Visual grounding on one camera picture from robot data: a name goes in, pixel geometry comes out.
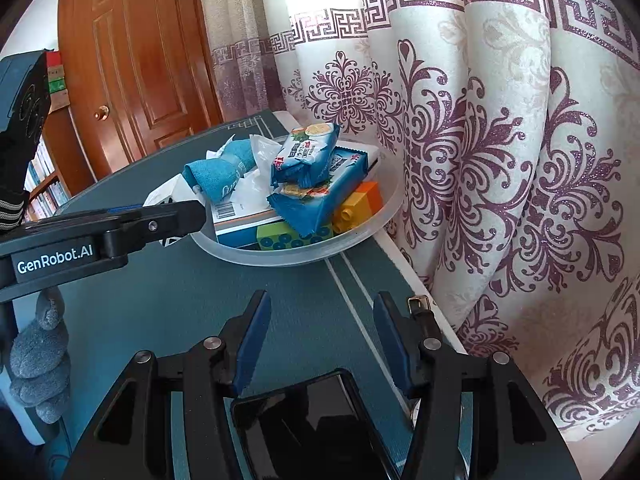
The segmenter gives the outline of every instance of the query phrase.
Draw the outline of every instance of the door knob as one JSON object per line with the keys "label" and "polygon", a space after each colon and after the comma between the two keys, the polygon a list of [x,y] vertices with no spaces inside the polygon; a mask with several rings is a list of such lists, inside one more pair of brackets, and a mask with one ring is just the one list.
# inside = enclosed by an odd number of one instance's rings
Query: door knob
{"label": "door knob", "polygon": [[107,117],[109,117],[109,107],[102,105],[101,107],[99,107],[96,111],[96,113],[94,114],[94,117],[98,120],[98,121],[103,121],[105,120]]}

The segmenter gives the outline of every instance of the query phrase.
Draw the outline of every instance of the dark green table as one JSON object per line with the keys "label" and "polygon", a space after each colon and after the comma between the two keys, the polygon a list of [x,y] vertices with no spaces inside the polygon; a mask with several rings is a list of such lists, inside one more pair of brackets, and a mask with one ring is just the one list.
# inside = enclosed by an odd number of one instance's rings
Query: dark green table
{"label": "dark green table", "polygon": [[[271,131],[277,130],[272,114],[263,118]],[[225,129],[190,137],[100,181],[71,200],[65,212],[142,203],[185,163],[219,148],[227,138]],[[149,244],[122,269],[60,286],[70,333],[72,404],[64,419],[72,443],[137,350],[164,356],[189,349],[242,312],[256,288],[269,291],[273,314],[254,378],[243,395],[347,368],[393,461],[401,466],[411,426],[381,356],[371,298],[384,289],[402,304],[416,292],[424,293],[424,287],[383,232],[328,260],[286,269],[230,264],[186,237],[167,248]],[[446,328],[452,344],[461,349]],[[186,478],[181,410],[179,402],[174,405],[176,476]]]}

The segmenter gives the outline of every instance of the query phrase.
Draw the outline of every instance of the door panel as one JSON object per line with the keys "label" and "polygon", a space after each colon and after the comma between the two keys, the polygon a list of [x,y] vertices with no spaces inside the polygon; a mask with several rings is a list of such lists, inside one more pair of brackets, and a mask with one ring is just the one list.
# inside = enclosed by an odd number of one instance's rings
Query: door panel
{"label": "door panel", "polygon": [[[98,177],[221,122],[200,0],[60,0],[71,107]],[[98,107],[110,113],[94,118]]]}

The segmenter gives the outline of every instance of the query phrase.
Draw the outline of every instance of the gloved hand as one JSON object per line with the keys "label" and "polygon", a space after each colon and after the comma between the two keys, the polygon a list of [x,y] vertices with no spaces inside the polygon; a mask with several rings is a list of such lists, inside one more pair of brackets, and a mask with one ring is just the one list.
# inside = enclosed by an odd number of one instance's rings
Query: gloved hand
{"label": "gloved hand", "polygon": [[47,424],[56,422],[69,400],[71,362],[66,353],[69,336],[62,319],[65,303],[58,288],[41,291],[36,317],[20,332],[9,355],[15,379],[10,391],[23,406],[35,406]]}

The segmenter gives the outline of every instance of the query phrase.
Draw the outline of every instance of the phone screen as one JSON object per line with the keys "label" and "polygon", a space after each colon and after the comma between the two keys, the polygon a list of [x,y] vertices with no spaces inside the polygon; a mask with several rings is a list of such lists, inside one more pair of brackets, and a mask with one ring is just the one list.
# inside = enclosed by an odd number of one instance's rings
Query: phone screen
{"label": "phone screen", "polygon": [[255,480],[398,478],[348,372],[235,401],[232,416]]}

